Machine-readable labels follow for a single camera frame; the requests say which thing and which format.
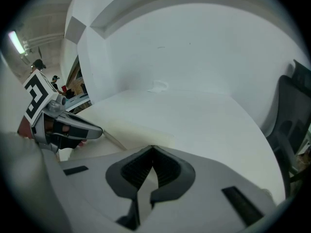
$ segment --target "ceiling light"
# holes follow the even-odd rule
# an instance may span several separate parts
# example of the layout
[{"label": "ceiling light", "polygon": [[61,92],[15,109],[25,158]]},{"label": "ceiling light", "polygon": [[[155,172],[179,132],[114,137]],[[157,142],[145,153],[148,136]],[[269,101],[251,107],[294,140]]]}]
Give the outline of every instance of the ceiling light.
[{"label": "ceiling light", "polygon": [[16,35],[16,32],[15,31],[9,32],[9,37],[10,37],[11,41],[13,42],[14,47],[17,49],[17,51],[20,54],[24,53],[25,50],[24,50],[23,46],[21,45],[21,43],[19,42],[18,37]]}]

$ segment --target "finger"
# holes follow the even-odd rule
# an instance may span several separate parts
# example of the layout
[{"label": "finger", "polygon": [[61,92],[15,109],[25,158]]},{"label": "finger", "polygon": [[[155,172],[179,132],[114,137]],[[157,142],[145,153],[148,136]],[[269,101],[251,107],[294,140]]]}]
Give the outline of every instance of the finger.
[{"label": "finger", "polygon": [[63,126],[63,132],[68,132],[70,127],[68,125]]}]

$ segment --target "black strip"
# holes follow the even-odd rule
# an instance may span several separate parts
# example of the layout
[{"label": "black strip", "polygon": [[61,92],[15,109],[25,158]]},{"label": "black strip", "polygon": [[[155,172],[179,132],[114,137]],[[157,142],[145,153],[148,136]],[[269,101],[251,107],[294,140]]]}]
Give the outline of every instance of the black strip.
[{"label": "black strip", "polygon": [[235,186],[222,189],[233,208],[246,226],[250,226],[263,217],[263,214]]},{"label": "black strip", "polygon": [[80,173],[83,171],[88,170],[88,168],[86,166],[77,166],[77,167],[73,167],[73,168],[68,168],[68,169],[64,169],[64,173],[65,175],[71,175],[71,174],[75,174],[75,173]]}]

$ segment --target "office chair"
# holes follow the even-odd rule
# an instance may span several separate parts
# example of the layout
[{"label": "office chair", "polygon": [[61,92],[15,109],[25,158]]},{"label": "office chair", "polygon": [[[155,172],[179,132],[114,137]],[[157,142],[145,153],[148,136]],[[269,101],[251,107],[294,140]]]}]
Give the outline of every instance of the office chair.
[{"label": "office chair", "polygon": [[311,123],[311,97],[298,89],[291,78],[279,78],[276,124],[267,137],[284,180],[285,195],[290,195],[290,176],[297,172],[294,154],[299,150]]}]

